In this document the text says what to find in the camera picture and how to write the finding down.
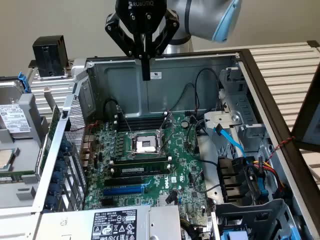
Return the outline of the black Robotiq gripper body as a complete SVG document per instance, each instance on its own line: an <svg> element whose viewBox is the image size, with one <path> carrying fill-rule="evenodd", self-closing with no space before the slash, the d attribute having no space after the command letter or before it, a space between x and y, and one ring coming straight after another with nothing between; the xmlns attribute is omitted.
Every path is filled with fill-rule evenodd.
<svg viewBox="0 0 320 240"><path fill-rule="evenodd" d="M131 34L153 34L167 11L165 0L117 0L115 12Z"/></svg>

